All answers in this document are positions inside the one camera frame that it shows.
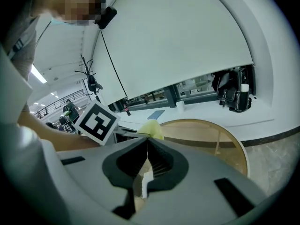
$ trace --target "white desk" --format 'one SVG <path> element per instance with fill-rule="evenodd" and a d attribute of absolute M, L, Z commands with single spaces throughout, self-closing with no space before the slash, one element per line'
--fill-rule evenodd
<path fill-rule="evenodd" d="M 157 119 L 160 124 L 178 119 L 202 119 L 225 128 L 231 128 L 274 119 L 271 109 L 261 101 L 252 103 L 249 110 L 241 113 L 231 112 L 228 107 L 223 108 L 220 106 L 219 101 L 212 101 L 186 105 L 186 110 L 183 113 L 179 113 L 177 108 L 170 107 L 130 111 L 131 116 L 127 116 L 126 112 L 121 112 L 118 114 L 121 117 L 119 125 L 138 130 L 156 110 L 165 110 Z"/>

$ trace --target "window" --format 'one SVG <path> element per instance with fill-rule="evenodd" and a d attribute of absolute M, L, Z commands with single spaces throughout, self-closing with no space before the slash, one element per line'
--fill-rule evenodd
<path fill-rule="evenodd" d="M 255 73 L 252 65 L 233 67 L 231 69 L 245 68 L 249 84 L 250 94 L 255 95 Z M 124 103 L 131 111 L 144 110 L 160 107 L 175 107 L 176 102 L 184 101 L 185 104 L 195 104 L 218 100 L 216 92 L 212 87 L 214 74 L 206 74 L 184 80 L 177 84 L 155 90 L 127 100 L 122 99 L 116 102 L 115 107 L 119 111 L 124 109 Z"/>
<path fill-rule="evenodd" d="M 214 89 L 211 86 L 213 79 L 213 74 L 206 74 L 176 84 L 179 98 L 196 97 L 208 92 L 214 93 Z"/>
<path fill-rule="evenodd" d="M 135 107 L 140 105 L 151 105 L 167 101 L 164 89 L 155 90 L 150 93 L 143 94 L 130 100 L 126 100 L 128 107 Z"/>

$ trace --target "black bag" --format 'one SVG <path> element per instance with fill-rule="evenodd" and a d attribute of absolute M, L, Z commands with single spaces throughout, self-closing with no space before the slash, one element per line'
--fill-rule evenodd
<path fill-rule="evenodd" d="M 213 88 L 217 92 L 220 105 L 229 106 L 229 110 L 237 113 L 251 107 L 249 92 L 241 93 L 242 84 L 248 84 L 248 75 L 245 68 L 226 70 L 215 73 Z"/>

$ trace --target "tiled floor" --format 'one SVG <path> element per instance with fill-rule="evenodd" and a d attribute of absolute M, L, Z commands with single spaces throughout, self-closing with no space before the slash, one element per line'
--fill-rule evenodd
<path fill-rule="evenodd" d="M 300 133 L 276 142 L 245 148 L 250 179 L 270 196 L 288 182 L 300 155 Z"/>

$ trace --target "floor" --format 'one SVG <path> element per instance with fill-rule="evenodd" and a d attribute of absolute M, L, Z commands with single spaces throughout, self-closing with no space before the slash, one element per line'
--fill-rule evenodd
<path fill-rule="evenodd" d="M 283 188 L 300 157 L 300 133 L 276 142 L 245 148 L 250 179 L 270 196 Z"/>
<path fill-rule="evenodd" d="M 165 140 L 183 144 L 220 158 L 247 176 L 240 143 L 224 128 L 202 120 L 176 120 L 161 124 Z"/>

